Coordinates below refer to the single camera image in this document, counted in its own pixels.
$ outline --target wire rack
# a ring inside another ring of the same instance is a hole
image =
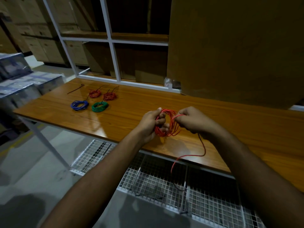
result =
[[[83,176],[115,145],[94,139],[71,164]],[[117,190],[211,227],[265,228],[234,179],[138,153]]]

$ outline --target table leg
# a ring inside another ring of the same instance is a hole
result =
[[[63,159],[58,151],[51,145],[46,137],[40,132],[40,130],[29,119],[19,117],[20,120],[38,137],[38,139],[55,155],[55,157],[69,170],[70,165]]]

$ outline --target concrete floor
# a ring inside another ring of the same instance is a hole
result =
[[[36,71],[64,73],[67,80],[74,78],[71,69],[45,66],[33,56],[26,59]],[[40,129],[68,163],[72,163],[92,140],[51,126]],[[30,131],[0,146],[0,227],[39,227],[79,178],[67,171]],[[116,191],[94,227],[205,226]]]

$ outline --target table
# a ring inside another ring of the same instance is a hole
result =
[[[85,86],[67,95],[81,84]],[[139,123],[147,111],[158,107],[178,111],[194,106],[234,133],[266,164],[304,192],[303,112],[222,102],[123,85],[119,86],[116,92],[118,98],[109,102],[110,106],[103,112],[95,113],[90,108],[93,103],[101,101],[102,97],[88,99],[90,106],[84,111],[74,111],[70,107],[75,100],[85,100],[90,89],[101,87],[101,92],[105,93],[116,86],[75,78],[16,109],[15,113],[69,168],[69,164],[30,121],[43,122],[116,143]],[[229,174],[229,168],[215,147],[206,140],[204,144],[207,150],[204,157],[185,157],[184,161],[220,174]],[[175,137],[155,137],[143,150],[170,160],[184,154],[203,153],[197,135],[185,129]]]

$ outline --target person's left hand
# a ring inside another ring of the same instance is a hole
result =
[[[166,122],[166,114],[161,113],[161,108],[149,111],[142,117],[138,126],[134,129],[143,137],[143,143],[146,144],[155,137],[154,127],[159,126],[162,132],[168,132],[169,124]]]

